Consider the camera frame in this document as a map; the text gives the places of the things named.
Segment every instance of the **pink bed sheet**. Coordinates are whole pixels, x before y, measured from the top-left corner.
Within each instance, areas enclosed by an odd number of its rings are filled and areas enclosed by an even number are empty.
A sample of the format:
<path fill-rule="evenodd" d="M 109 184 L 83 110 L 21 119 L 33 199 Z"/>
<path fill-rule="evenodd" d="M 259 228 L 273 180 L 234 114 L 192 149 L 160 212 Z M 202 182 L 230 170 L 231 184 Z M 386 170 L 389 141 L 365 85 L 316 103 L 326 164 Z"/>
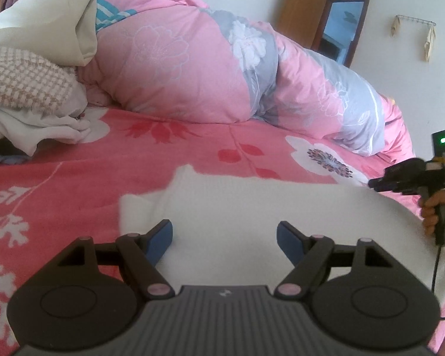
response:
<path fill-rule="evenodd" d="M 119 198 L 165 188 L 179 166 L 191 164 L 206 174 L 365 185 L 388 165 L 375 155 L 360 157 L 259 120 L 165 123 L 107 108 L 89 108 L 84 117 L 93 129 L 86 143 L 50 142 L 28 164 L 0 166 L 0 356 L 17 346 L 6 318 L 17 287 L 76 237 L 114 240 L 120 235 Z M 390 196 L 418 211 L 412 197 Z M 445 322 L 431 347 L 438 350 L 444 338 Z"/>

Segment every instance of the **checkered pillow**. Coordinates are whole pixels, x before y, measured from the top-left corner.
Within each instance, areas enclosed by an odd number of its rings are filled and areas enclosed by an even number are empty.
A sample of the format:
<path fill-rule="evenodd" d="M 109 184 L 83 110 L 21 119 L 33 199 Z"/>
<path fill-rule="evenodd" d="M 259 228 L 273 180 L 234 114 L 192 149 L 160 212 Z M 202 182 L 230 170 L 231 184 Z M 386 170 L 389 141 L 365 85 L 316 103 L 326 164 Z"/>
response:
<path fill-rule="evenodd" d="M 55 113 L 79 83 L 62 68 L 29 51 L 0 47 L 0 108 Z"/>

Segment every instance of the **hand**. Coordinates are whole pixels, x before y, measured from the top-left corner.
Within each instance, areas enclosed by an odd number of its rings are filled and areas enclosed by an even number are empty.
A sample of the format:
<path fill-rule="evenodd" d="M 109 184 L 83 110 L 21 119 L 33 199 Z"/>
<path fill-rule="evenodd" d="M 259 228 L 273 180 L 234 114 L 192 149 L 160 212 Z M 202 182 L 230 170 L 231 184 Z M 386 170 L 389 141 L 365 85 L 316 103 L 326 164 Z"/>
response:
<path fill-rule="evenodd" d="M 438 215 L 435 214 L 435 206 L 445 204 L 445 190 L 441 190 L 432 195 L 425 202 L 421 199 L 419 206 L 422 208 L 420 216 L 424 219 L 423 226 L 426 235 L 432 235 L 435 232 L 435 225 L 438 223 Z"/>

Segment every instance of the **beige cloth hanging on rack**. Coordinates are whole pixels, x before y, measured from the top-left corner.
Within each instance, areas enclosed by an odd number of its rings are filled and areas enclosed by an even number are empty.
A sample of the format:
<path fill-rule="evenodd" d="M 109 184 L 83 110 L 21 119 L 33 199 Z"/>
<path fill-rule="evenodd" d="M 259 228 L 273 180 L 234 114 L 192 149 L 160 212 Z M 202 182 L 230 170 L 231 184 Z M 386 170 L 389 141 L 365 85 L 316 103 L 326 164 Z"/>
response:
<path fill-rule="evenodd" d="M 432 55 L 433 44 L 437 38 L 437 33 L 435 32 L 435 27 L 430 26 L 427 35 L 427 41 L 425 42 L 425 61 L 429 62 Z"/>
<path fill-rule="evenodd" d="M 390 27 L 390 35 L 391 36 L 394 36 L 399 31 L 400 24 L 401 24 L 400 21 L 401 21 L 401 19 L 399 16 L 394 17 L 394 21 L 392 23 L 392 26 Z"/>

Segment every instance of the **blue striped fabric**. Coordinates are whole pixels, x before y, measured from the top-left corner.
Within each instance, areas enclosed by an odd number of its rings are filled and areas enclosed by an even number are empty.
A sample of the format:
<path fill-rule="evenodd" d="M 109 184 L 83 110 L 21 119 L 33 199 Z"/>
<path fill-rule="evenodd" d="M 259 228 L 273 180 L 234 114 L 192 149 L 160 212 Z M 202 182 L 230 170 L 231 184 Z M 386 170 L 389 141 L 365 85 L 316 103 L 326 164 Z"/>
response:
<path fill-rule="evenodd" d="M 136 13 L 135 9 L 121 12 L 106 0 L 97 0 L 96 33 Z"/>

